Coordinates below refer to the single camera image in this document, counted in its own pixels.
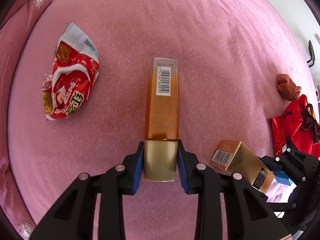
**white floor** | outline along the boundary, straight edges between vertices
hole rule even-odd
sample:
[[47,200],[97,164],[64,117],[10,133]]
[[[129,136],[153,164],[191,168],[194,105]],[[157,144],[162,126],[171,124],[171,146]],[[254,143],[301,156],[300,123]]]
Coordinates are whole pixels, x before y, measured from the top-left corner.
[[320,44],[315,34],[320,36],[320,26],[304,0],[268,0],[286,22],[295,40],[305,55],[310,59],[308,41],[312,41],[316,61],[310,68],[315,85],[320,85]]

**pink bedsheet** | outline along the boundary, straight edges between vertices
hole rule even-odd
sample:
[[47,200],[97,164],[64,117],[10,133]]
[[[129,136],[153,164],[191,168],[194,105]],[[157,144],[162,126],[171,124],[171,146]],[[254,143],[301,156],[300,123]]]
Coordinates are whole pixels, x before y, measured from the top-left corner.
[[[70,22],[97,46],[100,77],[76,114],[50,122],[42,84]],[[36,223],[78,174],[104,173],[135,152],[154,57],[178,61],[180,138],[207,164],[222,139],[273,156],[267,119],[289,104],[276,91],[278,73],[317,103],[304,56],[266,0],[52,0],[21,54],[8,109],[12,172]],[[275,184],[267,195],[280,201],[291,190]],[[196,205],[178,180],[142,181],[124,197],[127,239],[193,239]]]

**bottle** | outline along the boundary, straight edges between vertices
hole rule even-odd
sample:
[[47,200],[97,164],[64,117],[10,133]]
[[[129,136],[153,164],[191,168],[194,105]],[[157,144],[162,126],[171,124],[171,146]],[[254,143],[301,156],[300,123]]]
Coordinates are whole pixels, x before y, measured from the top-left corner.
[[149,78],[145,125],[144,178],[174,181],[179,138],[178,65],[155,58]]

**snack bag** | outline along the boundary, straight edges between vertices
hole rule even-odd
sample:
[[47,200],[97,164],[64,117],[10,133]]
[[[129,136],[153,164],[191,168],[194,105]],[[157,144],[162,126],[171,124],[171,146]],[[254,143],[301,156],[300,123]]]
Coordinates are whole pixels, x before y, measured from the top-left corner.
[[88,99],[99,76],[98,52],[92,40],[70,23],[58,41],[52,75],[44,79],[42,99],[48,120],[73,114]]
[[280,156],[287,150],[286,137],[283,129],[283,121],[281,116],[270,118],[273,145],[275,148],[276,156]]

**metal pin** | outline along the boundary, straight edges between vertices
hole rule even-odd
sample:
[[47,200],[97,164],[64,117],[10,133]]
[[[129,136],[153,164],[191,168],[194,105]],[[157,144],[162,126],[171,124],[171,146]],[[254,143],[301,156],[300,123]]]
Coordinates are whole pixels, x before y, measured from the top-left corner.
[[242,179],[242,175],[238,172],[234,173],[233,174],[233,178],[236,179],[236,180],[241,180]]
[[207,168],[207,166],[203,163],[198,163],[196,167],[198,170],[201,170],[201,171],[203,171]]
[[125,166],[122,165],[122,164],[118,164],[116,167],[115,167],[116,171],[124,171],[125,169]]
[[80,180],[86,180],[87,178],[89,178],[89,174],[88,173],[81,173],[80,175],[79,175],[79,179]]

